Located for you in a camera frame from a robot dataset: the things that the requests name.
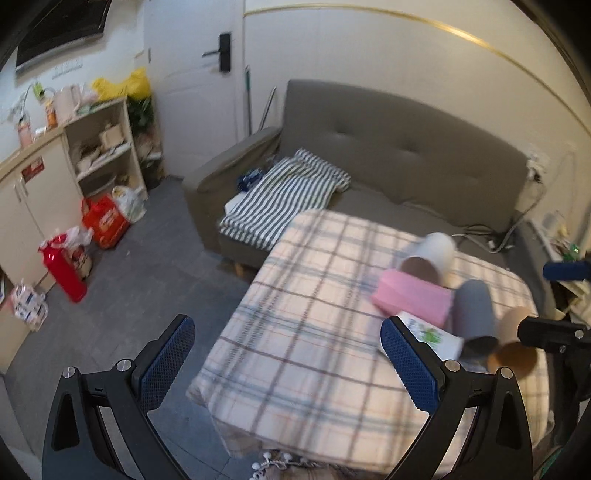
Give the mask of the white bottle pack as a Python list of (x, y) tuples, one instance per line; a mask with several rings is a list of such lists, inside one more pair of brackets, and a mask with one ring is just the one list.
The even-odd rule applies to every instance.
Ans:
[(37, 293), (31, 285), (16, 285), (10, 294), (10, 304), (14, 316), (22, 320), (31, 331), (39, 331), (47, 319), (45, 295)]

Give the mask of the white bedside table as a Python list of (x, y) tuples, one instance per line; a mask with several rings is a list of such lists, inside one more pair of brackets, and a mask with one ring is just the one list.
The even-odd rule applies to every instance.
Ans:
[[(569, 260), (563, 260), (552, 249), (549, 239), (538, 223), (530, 221), (529, 225), (534, 231), (536, 249), (542, 252), (543, 264), (569, 263)], [(547, 283), (553, 294), (557, 319), (562, 319), (566, 314), (570, 314), (573, 320), (589, 326), (590, 282), (579, 278), (566, 280), (561, 277), (560, 279), (547, 280)]]

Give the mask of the red shopping bag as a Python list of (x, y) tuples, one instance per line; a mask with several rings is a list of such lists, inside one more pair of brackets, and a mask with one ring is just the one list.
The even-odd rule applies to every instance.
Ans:
[(109, 195), (97, 201), (84, 198), (81, 212), (83, 225), (93, 231), (93, 241), (103, 250), (115, 247), (130, 226)]

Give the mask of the white plastic bag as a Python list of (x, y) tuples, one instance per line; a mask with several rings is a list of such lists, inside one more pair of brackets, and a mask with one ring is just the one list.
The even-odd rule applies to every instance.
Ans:
[(111, 190), (111, 198), (119, 212), (131, 224), (137, 223), (146, 213), (140, 193), (140, 189), (132, 189), (122, 185), (116, 185)]

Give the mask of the brown paper cup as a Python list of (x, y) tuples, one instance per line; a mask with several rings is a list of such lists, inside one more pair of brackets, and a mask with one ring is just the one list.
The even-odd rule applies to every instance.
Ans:
[(518, 327), (532, 312), (526, 307), (509, 309), (499, 320), (497, 335), (499, 345), (488, 357), (487, 369), (495, 373), (502, 367), (510, 368), (518, 380), (530, 375), (537, 365), (535, 348), (524, 346), (518, 338)]

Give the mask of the wall power socket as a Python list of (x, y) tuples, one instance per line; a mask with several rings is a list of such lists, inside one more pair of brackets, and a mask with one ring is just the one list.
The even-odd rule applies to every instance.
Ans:
[(540, 182), (548, 173), (550, 158), (537, 146), (531, 145), (527, 152), (528, 179)]

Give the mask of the green checked cloth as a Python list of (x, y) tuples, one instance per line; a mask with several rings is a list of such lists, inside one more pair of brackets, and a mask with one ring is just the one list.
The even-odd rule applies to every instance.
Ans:
[(298, 214), (324, 210), (332, 195), (351, 186), (351, 175), (304, 148), (281, 159), (219, 222), (219, 233), (270, 251)]

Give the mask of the cream storage cabinet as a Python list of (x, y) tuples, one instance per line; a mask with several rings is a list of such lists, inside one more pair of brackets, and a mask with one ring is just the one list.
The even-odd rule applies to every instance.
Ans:
[[(75, 150), (99, 144), (107, 126), (121, 128), (122, 141), (89, 168), (77, 167)], [(45, 239), (81, 223), (89, 183), (102, 174), (147, 198), (123, 97), (104, 102), (41, 136), (1, 162), (1, 372), (6, 373), (30, 328), (12, 316), (6, 299), (23, 282), (48, 291), (55, 280), (38, 247)]]

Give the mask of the pink hexagonal cup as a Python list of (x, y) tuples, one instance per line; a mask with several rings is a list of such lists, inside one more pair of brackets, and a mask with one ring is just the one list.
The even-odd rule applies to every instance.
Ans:
[(381, 275), (372, 302), (390, 315), (407, 312), (443, 328), (452, 308), (453, 297), (450, 289), (389, 269)]

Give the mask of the grey fabric sofa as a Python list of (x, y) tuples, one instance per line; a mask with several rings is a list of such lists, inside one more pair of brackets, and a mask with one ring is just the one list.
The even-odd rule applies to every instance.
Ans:
[(351, 175), (329, 209), (418, 236), (466, 227), (507, 232), (527, 176), (522, 152), (442, 110), (360, 87), (290, 80), (279, 127), (242, 140), (183, 180), (206, 251), (263, 265), (267, 251), (221, 235), (219, 222), (240, 176), (301, 148)]

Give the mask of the plaid blanket table cover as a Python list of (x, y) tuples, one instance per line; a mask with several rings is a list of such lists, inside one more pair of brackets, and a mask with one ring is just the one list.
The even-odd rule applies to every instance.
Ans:
[(231, 457), (396, 466), (427, 416), (378, 350), (384, 315), (370, 297), (416, 242), (330, 210), (290, 222), (187, 390)]

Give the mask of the white plastic cup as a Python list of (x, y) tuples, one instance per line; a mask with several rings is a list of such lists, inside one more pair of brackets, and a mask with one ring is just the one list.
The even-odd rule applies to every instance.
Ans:
[(456, 256), (454, 239), (442, 232), (433, 232), (412, 246), (402, 260), (399, 270), (443, 286)]

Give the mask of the grey plastic cup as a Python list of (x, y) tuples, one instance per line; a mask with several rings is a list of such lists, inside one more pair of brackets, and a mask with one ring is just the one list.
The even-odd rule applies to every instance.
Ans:
[(456, 290), (452, 327), (453, 334), (464, 340), (461, 354), (463, 359), (481, 360), (497, 349), (497, 317), (486, 283), (469, 280)]

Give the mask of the yellow plastic bag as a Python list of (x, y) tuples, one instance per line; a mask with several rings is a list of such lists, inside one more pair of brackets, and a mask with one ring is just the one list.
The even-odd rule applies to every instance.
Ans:
[(121, 97), (130, 97), (135, 101), (140, 101), (151, 96), (151, 87), (144, 67), (135, 69), (119, 83), (113, 83), (106, 78), (97, 78), (92, 83), (92, 89), (101, 102)]

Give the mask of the wall mounted television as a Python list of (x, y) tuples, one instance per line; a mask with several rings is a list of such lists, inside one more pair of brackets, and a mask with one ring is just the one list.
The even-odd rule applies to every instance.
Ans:
[(15, 72), (100, 38), (112, 1), (55, 1), (34, 20), (16, 49)]

